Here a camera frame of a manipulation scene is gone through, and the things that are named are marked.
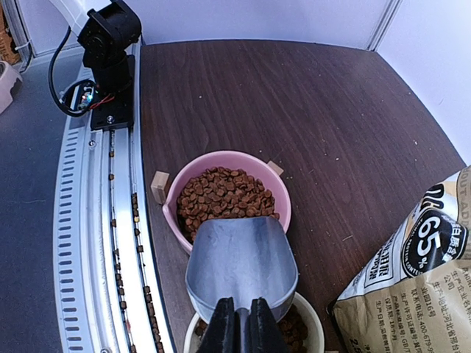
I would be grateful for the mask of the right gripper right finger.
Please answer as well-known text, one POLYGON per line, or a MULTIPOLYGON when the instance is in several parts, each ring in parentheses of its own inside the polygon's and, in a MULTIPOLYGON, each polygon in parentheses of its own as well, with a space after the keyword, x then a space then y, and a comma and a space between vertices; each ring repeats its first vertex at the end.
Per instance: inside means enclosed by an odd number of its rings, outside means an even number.
POLYGON ((263 298, 252 300, 249 315, 249 352, 288 352, 288 346, 272 311, 263 298))

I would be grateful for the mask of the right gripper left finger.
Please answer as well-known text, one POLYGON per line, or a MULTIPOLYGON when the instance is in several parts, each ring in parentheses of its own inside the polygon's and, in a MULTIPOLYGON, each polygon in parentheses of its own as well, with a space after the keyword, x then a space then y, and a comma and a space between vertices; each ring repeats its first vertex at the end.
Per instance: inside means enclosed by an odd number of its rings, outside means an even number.
POLYGON ((221 298, 205 330, 200 351, 232 353, 235 349, 235 310, 233 298, 221 298))

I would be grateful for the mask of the metal food scoop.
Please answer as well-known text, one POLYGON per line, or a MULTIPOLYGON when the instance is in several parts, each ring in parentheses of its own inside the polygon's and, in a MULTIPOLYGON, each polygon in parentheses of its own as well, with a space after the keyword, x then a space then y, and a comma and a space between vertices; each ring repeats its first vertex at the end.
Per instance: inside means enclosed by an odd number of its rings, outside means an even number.
POLYGON ((218 301, 233 298, 234 352, 249 352, 252 300, 265 299, 278 323, 294 300, 297 283, 297 264, 277 219, 212 219, 197 231, 185 273, 186 289, 207 325, 218 301))

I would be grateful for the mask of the brown dog food bag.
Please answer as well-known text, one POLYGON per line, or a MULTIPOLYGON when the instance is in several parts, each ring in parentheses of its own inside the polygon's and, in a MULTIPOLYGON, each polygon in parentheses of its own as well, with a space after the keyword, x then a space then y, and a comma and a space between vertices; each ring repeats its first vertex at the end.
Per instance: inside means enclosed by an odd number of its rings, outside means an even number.
POLYGON ((429 188, 333 303, 349 352, 470 350, 470 170, 429 188))

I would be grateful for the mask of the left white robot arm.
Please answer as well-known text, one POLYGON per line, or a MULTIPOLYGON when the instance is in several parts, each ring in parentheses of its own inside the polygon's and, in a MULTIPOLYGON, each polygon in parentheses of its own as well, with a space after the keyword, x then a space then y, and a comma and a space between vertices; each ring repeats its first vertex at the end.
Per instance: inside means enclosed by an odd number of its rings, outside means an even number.
POLYGON ((109 131, 134 124, 135 57, 128 47, 140 39, 138 15, 125 1, 52 1, 68 24, 49 63, 48 83, 56 106, 67 116, 91 114, 91 129, 109 131), (84 49, 82 64, 93 78, 75 82, 59 97, 54 64, 71 34, 84 49))

